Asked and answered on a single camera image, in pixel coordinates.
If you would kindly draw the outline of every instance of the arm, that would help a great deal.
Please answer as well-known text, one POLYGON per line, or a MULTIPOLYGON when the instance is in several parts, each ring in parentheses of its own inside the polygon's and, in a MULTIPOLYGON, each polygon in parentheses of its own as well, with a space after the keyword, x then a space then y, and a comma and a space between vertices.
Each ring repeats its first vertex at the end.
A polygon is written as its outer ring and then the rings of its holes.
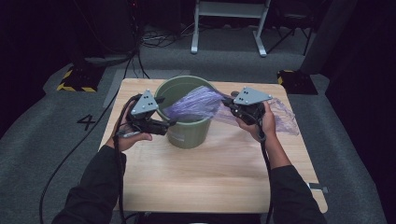
MULTIPOLYGON (((78 186, 70 189, 64 209, 52 223, 109 223, 119 197, 118 165, 113 137, 101 147, 86 167, 78 186)), ((152 140, 149 133, 140 133, 129 138, 119 138, 119 151, 131 148, 141 140, 152 140)), ((121 153, 125 167, 126 156, 121 153)))
MULTIPOLYGON (((262 130, 267 136, 265 149, 271 164, 271 198, 274 204, 275 223, 326 223, 311 190, 298 174, 276 136, 276 123, 273 112, 264 102, 265 114, 262 130)), ((251 133, 258 141, 258 126, 247 126, 241 119, 239 127, 251 133)))

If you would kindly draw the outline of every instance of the black chair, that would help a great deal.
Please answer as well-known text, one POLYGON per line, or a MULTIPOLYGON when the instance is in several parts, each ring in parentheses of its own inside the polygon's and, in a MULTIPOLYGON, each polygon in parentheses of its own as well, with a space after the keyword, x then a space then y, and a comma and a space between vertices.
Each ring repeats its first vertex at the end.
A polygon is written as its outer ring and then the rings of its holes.
POLYGON ((299 28, 307 38, 303 53, 305 56, 313 29, 318 23, 319 13, 323 13, 322 6, 324 6, 326 2, 327 0, 275 0, 271 5, 272 10, 275 12, 272 25, 275 26, 278 32, 280 27, 289 28, 290 31, 283 37, 281 36, 281 39, 274 44, 267 53, 276 48, 289 35, 294 35, 295 30, 299 28), (308 28, 309 33, 307 35, 304 30, 308 28))

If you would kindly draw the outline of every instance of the black long-sleeve shirt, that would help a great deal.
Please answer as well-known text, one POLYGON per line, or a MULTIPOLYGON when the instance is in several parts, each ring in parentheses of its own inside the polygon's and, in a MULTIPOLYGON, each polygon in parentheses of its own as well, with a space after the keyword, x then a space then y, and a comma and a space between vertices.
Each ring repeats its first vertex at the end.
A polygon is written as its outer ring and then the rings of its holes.
MULTIPOLYGON (((52 223, 109 223, 119 196, 114 148, 103 146, 88 164, 78 186, 70 189, 64 209, 52 223)), ((121 154, 123 166, 126 156, 121 154)), ((275 223, 326 223, 311 190, 294 166, 271 171, 275 223)))

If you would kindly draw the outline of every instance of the crumpled plastic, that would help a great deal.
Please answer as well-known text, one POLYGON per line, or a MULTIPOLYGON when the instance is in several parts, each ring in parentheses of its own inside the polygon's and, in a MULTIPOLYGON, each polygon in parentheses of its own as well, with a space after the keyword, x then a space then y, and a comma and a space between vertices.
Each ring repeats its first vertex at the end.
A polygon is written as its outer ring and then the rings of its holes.
MULTIPOLYGON (((183 122, 213 119, 238 126, 230 108, 221 101, 225 96, 232 97, 208 87, 198 87, 171 106, 166 107, 163 113, 169 119, 183 122)), ((267 102, 276 119, 276 131, 278 133, 298 135, 300 132, 293 112, 277 98, 267 102)))

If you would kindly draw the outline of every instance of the gray carpet floor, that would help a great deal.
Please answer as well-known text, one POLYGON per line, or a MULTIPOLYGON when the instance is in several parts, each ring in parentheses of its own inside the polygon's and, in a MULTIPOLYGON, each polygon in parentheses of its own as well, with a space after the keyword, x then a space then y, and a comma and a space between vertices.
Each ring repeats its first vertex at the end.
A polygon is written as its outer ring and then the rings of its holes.
MULTIPOLYGON (((279 39, 265 30, 262 40, 270 47, 279 39)), ((193 75, 209 81, 276 83, 276 72, 298 69, 304 60, 304 36, 296 32, 261 58, 251 28, 215 29, 200 34, 199 51, 190 54, 188 35, 166 48, 141 49, 144 68, 151 78, 193 75)), ((98 120, 120 85, 126 63, 108 67, 99 91, 56 91, 70 64, 53 74, 43 87, 46 96, 27 110, 0 140, 0 223, 37 223, 38 203, 51 173, 63 157, 87 133, 79 119, 98 120)), ((127 72, 142 78, 134 58, 127 72)), ((325 194, 329 223, 386 223, 375 184, 362 164, 342 123, 324 92, 329 80, 311 76, 318 95, 289 95, 290 104, 325 194)), ((44 201, 44 220, 50 223, 59 212, 99 148, 110 111, 71 155, 49 186, 44 201)), ((120 223, 117 212, 112 223, 120 223)))

